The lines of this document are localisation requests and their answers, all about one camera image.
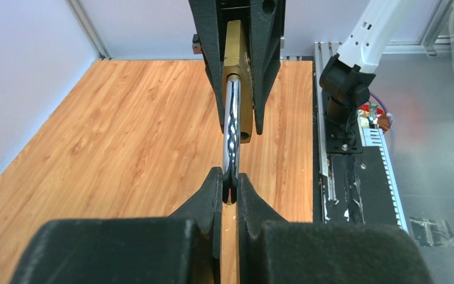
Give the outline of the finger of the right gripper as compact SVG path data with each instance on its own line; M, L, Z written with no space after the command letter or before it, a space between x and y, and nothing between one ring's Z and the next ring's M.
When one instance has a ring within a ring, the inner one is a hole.
M190 0L196 33L202 48L207 78L215 94L220 128L224 127L225 107L222 93L223 51L225 48L225 19L220 1Z
M253 83L255 128L264 129L265 105L280 69L285 1L250 1L249 58Z

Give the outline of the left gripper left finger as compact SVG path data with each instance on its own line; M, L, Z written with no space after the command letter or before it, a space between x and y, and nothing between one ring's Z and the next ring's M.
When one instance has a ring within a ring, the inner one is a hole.
M167 217L43 224L12 283L219 283L222 171Z

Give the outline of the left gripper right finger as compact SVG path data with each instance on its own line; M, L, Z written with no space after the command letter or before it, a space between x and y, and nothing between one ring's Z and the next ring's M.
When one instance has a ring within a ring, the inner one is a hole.
M290 222L237 187L239 283L432 283L414 241L395 225Z

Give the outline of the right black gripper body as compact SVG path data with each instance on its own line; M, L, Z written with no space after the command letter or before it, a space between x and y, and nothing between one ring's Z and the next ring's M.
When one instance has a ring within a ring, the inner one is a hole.
M240 20L250 54L271 55L284 35L286 1L192 1L203 52L224 54L227 23Z

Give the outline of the brass padlock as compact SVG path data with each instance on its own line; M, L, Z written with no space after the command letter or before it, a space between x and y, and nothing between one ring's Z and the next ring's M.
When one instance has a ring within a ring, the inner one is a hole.
M253 87L246 36L240 20L227 23L222 92L225 106L223 127L223 201L234 204L239 185L242 143L249 143L253 130Z

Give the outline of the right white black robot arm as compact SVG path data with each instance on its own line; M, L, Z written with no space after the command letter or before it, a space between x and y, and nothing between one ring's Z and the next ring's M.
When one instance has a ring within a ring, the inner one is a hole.
M370 96L381 55L410 1L370 1L320 77L331 120L349 125ZM195 35L214 91L224 153L234 154L264 128L265 105L280 69L285 1L190 1Z

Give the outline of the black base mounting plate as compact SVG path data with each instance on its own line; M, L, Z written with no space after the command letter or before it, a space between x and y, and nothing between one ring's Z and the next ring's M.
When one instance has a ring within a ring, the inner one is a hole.
M342 125L328 114L331 99L316 89L319 158L318 221L383 224L408 230L383 130L362 109Z

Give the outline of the aluminium frame rail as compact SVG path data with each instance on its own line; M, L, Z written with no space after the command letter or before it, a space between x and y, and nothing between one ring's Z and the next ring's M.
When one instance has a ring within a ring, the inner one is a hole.
M96 29L91 17L87 13L82 1L79 0L66 0L67 5L71 9L74 17L80 24L87 39L94 48L96 54L100 59L112 59L112 56L104 43L99 31Z

